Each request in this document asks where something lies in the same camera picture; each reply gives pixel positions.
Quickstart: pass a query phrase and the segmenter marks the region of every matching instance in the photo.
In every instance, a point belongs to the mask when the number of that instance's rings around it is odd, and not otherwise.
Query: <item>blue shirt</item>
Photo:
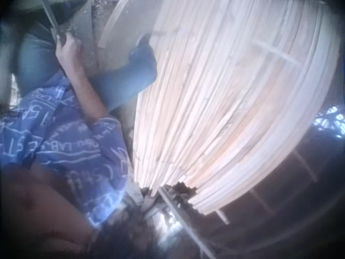
[[[1,168],[36,160],[62,174],[91,224],[121,202],[131,169],[121,125],[112,117],[86,123],[61,72],[2,117],[0,137]]]

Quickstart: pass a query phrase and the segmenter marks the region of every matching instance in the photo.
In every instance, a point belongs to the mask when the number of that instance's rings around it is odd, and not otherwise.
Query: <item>bundle of wooden strips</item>
[[[153,193],[197,187],[208,214],[293,150],[326,96],[339,55],[314,1],[164,0],[153,37],[156,82],[140,94],[134,171]]]

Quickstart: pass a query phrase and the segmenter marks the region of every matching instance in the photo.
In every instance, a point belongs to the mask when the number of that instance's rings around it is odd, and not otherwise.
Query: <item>jeans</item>
[[[44,87],[61,67],[50,30],[35,23],[24,35],[17,57],[15,76],[22,97]],[[129,62],[116,70],[89,80],[108,111],[119,107],[155,81],[156,60],[148,44],[140,44],[129,54]]]

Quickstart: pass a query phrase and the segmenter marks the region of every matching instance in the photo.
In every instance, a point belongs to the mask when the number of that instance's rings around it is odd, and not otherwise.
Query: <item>hand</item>
[[[70,32],[66,34],[66,43],[61,45],[60,37],[57,37],[57,45],[55,55],[66,72],[66,75],[70,77],[78,76],[84,72],[82,64],[80,62],[80,40],[75,39]]]

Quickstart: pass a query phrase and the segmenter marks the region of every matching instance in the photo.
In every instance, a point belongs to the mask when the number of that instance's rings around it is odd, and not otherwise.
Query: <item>person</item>
[[[149,39],[125,66],[89,78],[70,33],[64,45],[40,22],[25,33],[22,100],[0,122],[2,224],[24,248],[85,251],[121,202],[130,162],[109,112],[156,79]]]

